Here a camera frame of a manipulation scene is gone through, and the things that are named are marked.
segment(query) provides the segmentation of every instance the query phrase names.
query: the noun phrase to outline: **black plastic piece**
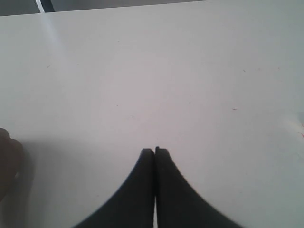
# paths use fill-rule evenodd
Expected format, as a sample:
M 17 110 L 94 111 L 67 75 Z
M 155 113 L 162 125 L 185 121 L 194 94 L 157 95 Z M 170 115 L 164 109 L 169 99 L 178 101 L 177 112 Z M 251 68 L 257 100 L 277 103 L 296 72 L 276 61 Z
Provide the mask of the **black plastic piece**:
M 193 190 L 166 149 L 156 148 L 155 165 L 159 228 L 240 228 Z
M 120 189 L 75 228 L 152 228 L 154 188 L 154 152 L 144 149 Z

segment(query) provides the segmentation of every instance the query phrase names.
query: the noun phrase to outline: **white tabletop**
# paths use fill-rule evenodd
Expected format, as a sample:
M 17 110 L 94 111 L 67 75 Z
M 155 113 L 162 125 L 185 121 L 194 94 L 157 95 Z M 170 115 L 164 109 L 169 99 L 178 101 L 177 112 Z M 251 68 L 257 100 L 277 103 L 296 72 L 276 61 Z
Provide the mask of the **white tabletop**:
M 75 225 L 157 145 L 239 224 L 302 227 L 303 9 L 212 0 L 1 17 L 0 125 L 27 153 L 1 227 Z

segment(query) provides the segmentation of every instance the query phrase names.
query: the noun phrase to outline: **white surface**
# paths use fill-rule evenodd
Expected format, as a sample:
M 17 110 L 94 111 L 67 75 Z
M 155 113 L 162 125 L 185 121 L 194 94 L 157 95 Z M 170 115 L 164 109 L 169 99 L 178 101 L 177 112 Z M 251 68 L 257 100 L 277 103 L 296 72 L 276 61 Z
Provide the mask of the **white surface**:
M 1 222 L 71 227 L 159 145 L 241 225 L 302 227 L 303 19 L 261 0 L 0 18 L 0 125 L 30 154 Z

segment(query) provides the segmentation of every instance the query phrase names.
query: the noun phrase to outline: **black curved edge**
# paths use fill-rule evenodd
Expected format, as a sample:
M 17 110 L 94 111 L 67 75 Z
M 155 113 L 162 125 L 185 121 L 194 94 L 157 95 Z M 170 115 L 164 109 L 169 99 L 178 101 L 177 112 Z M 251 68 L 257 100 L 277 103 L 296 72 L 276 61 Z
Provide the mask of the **black curved edge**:
M 154 187 L 154 152 L 143 149 L 119 190 L 75 228 L 152 228 Z
M 183 178 L 166 149 L 156 147 L 159 228 L 240 228 L 215 210 Z

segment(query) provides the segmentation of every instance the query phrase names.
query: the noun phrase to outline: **white table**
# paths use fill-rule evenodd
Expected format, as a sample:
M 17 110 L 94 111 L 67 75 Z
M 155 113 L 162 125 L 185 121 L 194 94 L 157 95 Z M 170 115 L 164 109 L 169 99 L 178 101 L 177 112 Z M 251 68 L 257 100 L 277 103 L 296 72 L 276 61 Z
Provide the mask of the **white table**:
M 239 224 L 302 227 L 303 9 L 212 0 L 1 17 L 0 125 L 27 153 L 1 227 L 75 225 L 156 145 Z

